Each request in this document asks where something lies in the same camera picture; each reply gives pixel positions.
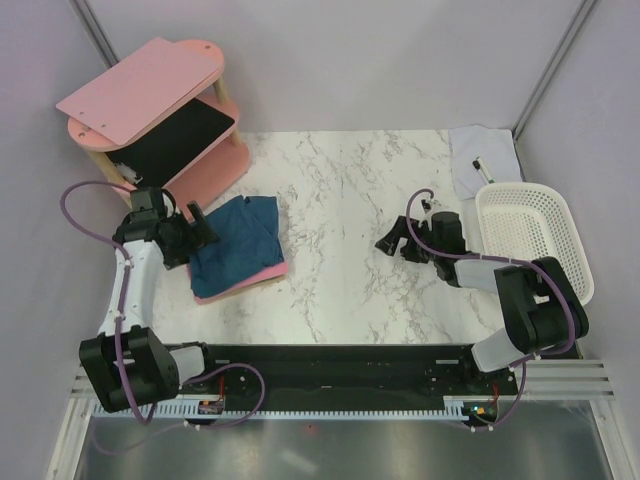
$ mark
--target plastic basket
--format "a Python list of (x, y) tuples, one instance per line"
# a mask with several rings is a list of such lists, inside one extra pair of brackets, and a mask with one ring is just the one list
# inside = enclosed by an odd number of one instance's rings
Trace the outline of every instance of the plastic basket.
[(558, 192), (537, 183), (493, 183), (476, 195), (488, 255), (558, 259), (582, 305), (593, 297), (593, 276), (569, 206)]

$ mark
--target white marble surface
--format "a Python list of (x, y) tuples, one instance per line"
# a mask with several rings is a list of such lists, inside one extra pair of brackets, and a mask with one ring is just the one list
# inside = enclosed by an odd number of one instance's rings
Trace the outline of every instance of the white marble surface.
[[(153, 327), (165, 343), (467, 343), (502, 326), (497, 299), (449, 287), (432, 264), (374, 248), (409, 196), (436, 191), (460, 210), (446, 131), (246, 135), (249, 172), (231, 197), (275, 195), (290, 274), (280, 282), (197, 305), (186, 267), (163, 272)], [(412, 216), (421, 217), (416, 205)]]

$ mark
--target gray wall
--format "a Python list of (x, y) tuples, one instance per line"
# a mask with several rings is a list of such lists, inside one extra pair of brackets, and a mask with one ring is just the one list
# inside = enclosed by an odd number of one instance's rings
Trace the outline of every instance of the gray wall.
[(90, 0), (120, 56), (227, 58), (247, 131), (512, 127), (579, 0)]
[(600, 2), (525, 130), (531, 181), (567, 200), (596, 291), (582, 344), (603, 358), (640, 454), (640, 2)]
[[(99, 75), (91, 41), (66, 0), (0, 6), (0, 468), (42, 478), (77, 369), (113, 280), (113, 253), (71, 228), (58, 197), (99, 178), (66, 135), (56, 101)], [(111, 232), (125, 213), (115, 194), (79, 192), (74, 213)]]

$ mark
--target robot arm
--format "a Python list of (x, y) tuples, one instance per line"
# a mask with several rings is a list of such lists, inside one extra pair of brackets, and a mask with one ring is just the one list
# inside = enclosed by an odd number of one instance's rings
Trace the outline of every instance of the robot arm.
[[(411, 224), (420, 239), (435, 250), (455, 255), (469, 253), (458, 214), (435, 213), (431, 216), (431, 227), (426, 221), (420, 223), (413, 219)], [(454, 260), (432, 255), (420, 248), (409, 235), (407, 219), (402, 216), (398, 217), (391, 232), (376, 243), (376, 248), (393, 256), (402, 238), (407, 239), (400, 250), (405, 260), (416, 263), (432, 261), (438, 277), (449, 285), (477, 288), (498, 295), (505, 327), (472, 348), (476, 366), (481, 372), (505, 368), (531, 353), (568, 340), (568, 326), (558, 298), (530, 268), (489, 260)], [(558, 260), (545, 257), (532, 263), (553, 279), (569, 304), (576, 338), (585, 336), (589, 330), (586, 313)]]
[[(131, 257), (121, 342), (126, 371), (138, 404), (174, 398), (181, 384), (205, 369), (205, 345), (188, 345), (169, 351), (150, 328), (156, 279), (161, 266), (168, 269), (189, 261), (189, 255), (217, 241), (195, 203), (188, 208), (190, 225), (171, 194), (159, 188), (131, 192), (132, 211), (113, 239)], [(105, 319), (96, 338), (80, 345), (80, 362), (102, 406), (109, 412), (129, 407), (115, 365), (115, 320), (125, 273), (125, 259), (115, 251), (116, 276)]]

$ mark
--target metal floor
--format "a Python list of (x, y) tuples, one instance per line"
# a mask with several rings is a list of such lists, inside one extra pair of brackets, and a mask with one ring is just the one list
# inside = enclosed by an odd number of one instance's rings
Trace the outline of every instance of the metal floor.
[[(93, 419), (121, 448), (174, 422)], [(214, 432), (177, 429), (118, 457), (88, 437), (76, 480), (339, 480), (612, 478), (589, 404), (525, 403), (494, 432), (420, 421), (250, 421)]]

